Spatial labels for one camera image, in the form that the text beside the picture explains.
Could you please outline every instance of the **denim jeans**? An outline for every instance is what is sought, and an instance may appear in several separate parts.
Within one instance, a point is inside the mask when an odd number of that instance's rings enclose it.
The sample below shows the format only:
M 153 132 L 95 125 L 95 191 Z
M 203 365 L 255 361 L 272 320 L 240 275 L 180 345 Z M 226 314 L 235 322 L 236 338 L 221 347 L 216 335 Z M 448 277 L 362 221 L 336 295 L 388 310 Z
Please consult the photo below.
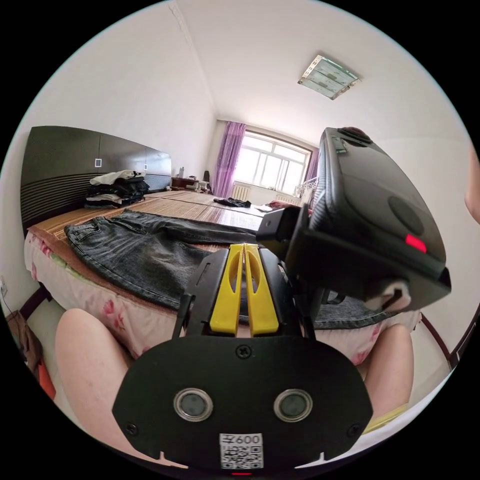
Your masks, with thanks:
M 211 254 L 193 245 L 256 244 L 256 232 L 196 220 L 124 210 L 113 218 L 96 217 L 65 227 L 70 247 L 101 277 L 137 297 L 177 310 L 190 278 Z M 318 330 L 357 329 L 393 316 L 372 312 L 347 297 L 323 305 L 314 322 Z M 245 282 L 240 322 L 248 321 Z

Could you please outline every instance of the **purple curtain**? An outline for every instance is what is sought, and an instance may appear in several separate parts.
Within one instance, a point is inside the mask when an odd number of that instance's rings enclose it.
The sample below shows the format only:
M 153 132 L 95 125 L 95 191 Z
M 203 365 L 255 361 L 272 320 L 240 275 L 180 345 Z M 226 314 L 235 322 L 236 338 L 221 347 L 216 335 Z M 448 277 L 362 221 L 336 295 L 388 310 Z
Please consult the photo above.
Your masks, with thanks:
M 229 121 L 223 134 L 215 175 L 211 187 L 216 197 L 228 198 L 234 186 L 234 173 L 239 161 L 240 148 L 244 139 L 246 125 Z
M 317 177 L 318 167 L 319 167 L 319 149 L 314 148 L 311 153 L 310 162 L 308 163 L 308 170 L 306 171 L 305 181 L 308 181 Z

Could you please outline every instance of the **pink floral bedsheet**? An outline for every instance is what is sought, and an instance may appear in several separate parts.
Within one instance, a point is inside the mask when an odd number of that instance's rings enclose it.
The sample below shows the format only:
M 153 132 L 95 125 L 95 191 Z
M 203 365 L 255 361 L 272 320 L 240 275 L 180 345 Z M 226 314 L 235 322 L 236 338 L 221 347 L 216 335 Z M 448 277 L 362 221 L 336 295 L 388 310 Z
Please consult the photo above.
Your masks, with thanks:
M 31 233 L 25 240 L 24 258 L 34 280 L 42 282 L 61 307 L 65 310 L 82 309 L 99 319 L 133 358 L 172 337 L 176 321 L 174 311 L 148 308 L 87 280 Z M 359 365 L 383 330 L 394 324 L 403 324 L 412 331 L 420 318 L 419 311 L 405 312 L 376 325 L 355 330 L 316 330 L 315 335 L 317 340 L 339 350 Z M 248 328 L 241 327 L 238 336 L 250 336 Z

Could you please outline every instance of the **red led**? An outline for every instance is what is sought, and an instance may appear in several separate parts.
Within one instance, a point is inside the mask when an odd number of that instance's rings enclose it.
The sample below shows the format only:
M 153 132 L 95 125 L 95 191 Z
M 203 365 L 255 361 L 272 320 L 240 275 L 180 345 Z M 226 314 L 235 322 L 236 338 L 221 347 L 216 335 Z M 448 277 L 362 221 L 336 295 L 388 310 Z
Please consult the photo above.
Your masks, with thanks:
M 410 245 L 414 249 L 420 250 L 424 254 L 427 253 L 426 245 L 421 240 L 419 240 L 418 238 L 415 238 L 414 236 L 412 236 L 410 234 L 406 236 L 405 243 L 407 245 Z

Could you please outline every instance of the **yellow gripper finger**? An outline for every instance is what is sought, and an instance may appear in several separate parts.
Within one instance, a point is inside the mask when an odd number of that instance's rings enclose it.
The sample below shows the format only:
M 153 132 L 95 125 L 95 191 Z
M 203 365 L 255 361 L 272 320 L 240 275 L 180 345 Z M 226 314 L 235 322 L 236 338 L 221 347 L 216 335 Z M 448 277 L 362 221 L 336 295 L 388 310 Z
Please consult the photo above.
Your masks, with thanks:
M 279 329 L 279 321 L 258 245 L 247 244 L 245 246 L 245 271 L 250 334 L 252 337 L 274 334 Z
M 242 266 L 245 244 L 231 245 L 210 318 L 212 332 L 237 335 L 242 295 Z

